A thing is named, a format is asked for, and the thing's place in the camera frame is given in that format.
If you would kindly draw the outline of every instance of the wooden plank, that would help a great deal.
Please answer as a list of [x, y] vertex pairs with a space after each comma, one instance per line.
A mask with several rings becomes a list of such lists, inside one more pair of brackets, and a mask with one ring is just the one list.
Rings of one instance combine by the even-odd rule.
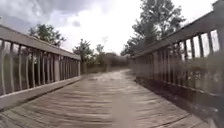
[[44, 128], [68, 126], [187, 128], [204, 123], [163, 97], [136, 85], [127, 71], [103, 73], [84, 79], [15, 107], [8, 111], [7, 116], [18, 121], [23, 127]]
[[11, 118], [11, 123], [18, 124], [19, 126], [23, 126], [26, 128], [46, 128], [47, 127], [39, 122], [36, 122], [30, 118], [27, 118], [26, 116], [17, 114], [13, 110], [3, 112], [3, 114]]
[[24, 128], [3, 114], [0, 114], [0, 117], [0, 128]]
[[59, 81], [59, 82], [51, 83], [47, 85], [45, 84], [44, 86], [38, 86], [36, 88], [30, 88], [20, 92], [14, 92], [8, 95], [0, 96], [0, 109], [10, 107], [14, 105], [15, 103], [30, 99], [32, 97], [41, 95], [43, 93], [52, 91], [54, 89], [64, 87], [71, 82], [78, 81], [79, 79], [81, 79], [81, 77], [75, 77], [72, 79]]
[[199, 125], [196, 125], [193, 128], [212, 128], [212, 127], [210, 127], [207, 123], [203, 122], [203, 123], [201, 123]]

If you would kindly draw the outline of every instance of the wooden railing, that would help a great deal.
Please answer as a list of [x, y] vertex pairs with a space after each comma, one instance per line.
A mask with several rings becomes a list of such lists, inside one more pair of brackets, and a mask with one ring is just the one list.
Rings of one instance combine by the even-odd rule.
[[178, 95], [190, 95], [192, 100], [203, 95], [207, 99], [202, 102], [224, 107], [224, 1], [213, 7], [210, 13], [137, 53], [133, 57], [137, 75], [163, 83]]
[[78, 76], [80, 56], [0, 26], [0, 109]]

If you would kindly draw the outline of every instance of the green foliage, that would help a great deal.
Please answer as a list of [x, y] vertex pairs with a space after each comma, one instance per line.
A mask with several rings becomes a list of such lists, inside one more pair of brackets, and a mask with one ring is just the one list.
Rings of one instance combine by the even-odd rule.
[[81, 39], [81, 42], [78, 46], [73, 49], [75, 54], [79, 54], [81, 56], [81, 72], [82, 73], [97, 73], [97, 72], [105, 72], [107, 70], [107, 66], [122, 66], [126, 61], [121, 61], [117, 55], [112, 53], [105, 53], [104, 46], [98, 44], [96, 46], [96, 53], [94, 50], [90, 48], [90, 42]]
[[98, 45], [96, 46], [96, 51], [98, 52], [98, 54], [103, 53], [103, 49], [104, 49], [104, 46], [101, 45], [101, 44], [98, 44]]
[[66, 40], [53, 26], [45, 24], [38, 24], [36, 27], [30, 28], [29, 35], [57, 47], [60, 47], [61, 43]]
[[180, 29], [181, 8], [175, 8], [171, 0], [141, 0], [140, 20], [133, 25], [135, 36], [131, 37], [122, 55], [134, 55], [147, 45], [156, 42]]
[[81, 72], [86, 72], [86, 66], [94, 65], [94, 54], [93, 50], [90, 49], [90, 43], [86, 40], [81, 39], [78, 46], [73, 49], [73, 53], [79, 54], [81, 57]]

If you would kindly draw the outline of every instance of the bridge deck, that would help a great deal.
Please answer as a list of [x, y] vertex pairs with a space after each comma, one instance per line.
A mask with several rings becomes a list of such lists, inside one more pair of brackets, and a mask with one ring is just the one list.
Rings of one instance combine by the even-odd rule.
[[97, 75], [0, 114], [0, 128], [208, 128], [136, 84], [126, 71]]

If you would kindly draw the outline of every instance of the railing post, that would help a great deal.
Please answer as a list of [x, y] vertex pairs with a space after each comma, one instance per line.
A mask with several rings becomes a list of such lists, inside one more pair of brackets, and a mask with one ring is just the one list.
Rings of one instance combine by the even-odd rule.
[[[213, 10], [216, 13], [223, 13], [224, 8], [224, 1], [223, 0], [218, 0], [213, 4]], [[217, 27], [217, 34], [218, 34], [218, 41], [219, 41], [219, 46], [220, 50], [224, 50], [224, 26], [219, 26]]]
[[155, 78], [156, 80], [158, 80], [158, 51], [155, 51], [153, 53], [153, 59], [154, 59], [154, 75], [155, 75]]
[[55, 82], [60, 81], [60, 65], [59, 65], [59, 56], [54, 56], [54, 78]]
[[78, 61], [78, 76], [80, 76], [81, 75], [81, 66], [80, 66], [80, 63], [81, 63], [81, 61], [79, 60]]

